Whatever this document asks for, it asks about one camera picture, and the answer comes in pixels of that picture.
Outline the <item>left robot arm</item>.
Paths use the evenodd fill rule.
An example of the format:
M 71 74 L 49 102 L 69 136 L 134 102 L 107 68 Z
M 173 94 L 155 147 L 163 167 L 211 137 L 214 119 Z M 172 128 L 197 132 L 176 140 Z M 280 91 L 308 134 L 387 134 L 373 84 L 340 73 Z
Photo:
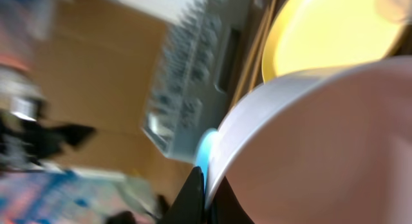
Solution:
M 1 66 L 1 172 L 31 171 L 41 160 L 62 154 L 62 146 L 75 150 L 96 129 L 79 124 L 46 127 L 41 124 L 46 99 L 25 74 Z

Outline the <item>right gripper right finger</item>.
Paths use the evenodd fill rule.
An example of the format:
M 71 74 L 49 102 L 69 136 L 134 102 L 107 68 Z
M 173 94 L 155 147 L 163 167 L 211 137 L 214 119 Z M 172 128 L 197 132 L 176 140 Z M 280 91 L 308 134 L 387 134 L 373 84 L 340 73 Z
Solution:
M 209 209 L 209 224 L 254 224 L 224 178 Z

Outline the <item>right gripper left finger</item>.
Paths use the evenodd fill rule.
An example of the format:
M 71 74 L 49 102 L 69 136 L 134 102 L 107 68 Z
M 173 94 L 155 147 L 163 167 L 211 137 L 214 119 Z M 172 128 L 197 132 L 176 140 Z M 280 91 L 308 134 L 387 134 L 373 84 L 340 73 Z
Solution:
M 157 224 L 201 224 L 204 213 L 204 177 L 193 167 L 170 209 Z

